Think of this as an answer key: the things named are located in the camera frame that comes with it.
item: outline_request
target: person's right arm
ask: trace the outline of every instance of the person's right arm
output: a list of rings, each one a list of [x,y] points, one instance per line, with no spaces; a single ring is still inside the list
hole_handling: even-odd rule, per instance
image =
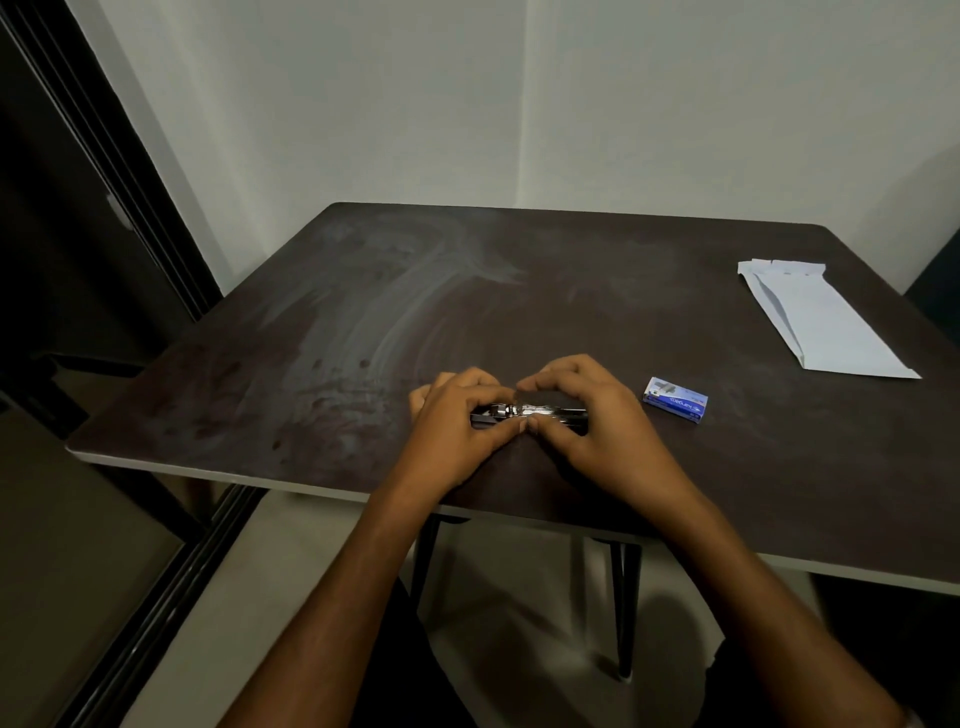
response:
[[[547,364],[516,388],[561,390],[586,404],[585,436],[542,415],[529,418],[528,429],[660,532],[724,634],[747,653],[786,725],[905,725],[903,709],[747,548],[610,372],[578,354]]]

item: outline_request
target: black door frame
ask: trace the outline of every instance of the black door frame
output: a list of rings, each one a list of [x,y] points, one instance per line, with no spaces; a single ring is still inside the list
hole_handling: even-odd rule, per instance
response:
[[[223,295],[64,0],[0,0],[13,38],[140,241],[194,321]],[[57,721],[118,726],[264,491],[229,486],[202,538],[184,544]]]

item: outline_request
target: person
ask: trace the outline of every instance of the person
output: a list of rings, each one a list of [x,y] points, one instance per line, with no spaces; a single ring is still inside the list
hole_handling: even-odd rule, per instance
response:
[[[397,574],[444,495],[524,429],[651,523],[716,616],[727,639],[708,670],[698,725],[914,724],[747,548],[610,372],[587,355],[567,356],[516,389],[582,400],[588,433],[542,415],[474,429],[474,407],[516,395],[475,368],[440,374],[412,392],[413,429],[396,464],[221,728],[474,725],[429,651]],[[713,679],[725,651],[742,656],[755,690],[744,689],[740,677]]]

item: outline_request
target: white envelope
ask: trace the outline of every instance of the white envelope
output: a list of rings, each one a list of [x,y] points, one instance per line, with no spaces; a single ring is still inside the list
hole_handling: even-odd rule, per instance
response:
[[[824,280],[823,263],[744,260],[743,276],[804,369],[919,379]]]

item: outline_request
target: small blue cardboard box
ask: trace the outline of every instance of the small blue cardboard box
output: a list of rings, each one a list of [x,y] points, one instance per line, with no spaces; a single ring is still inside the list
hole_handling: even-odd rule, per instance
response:
[[[666,379],[657,379],[655,376],[650,379],[650,383],[643,392],[643,401],[695,423],[699,423],[704,412],[707,411],[707,395],[678,387]]]

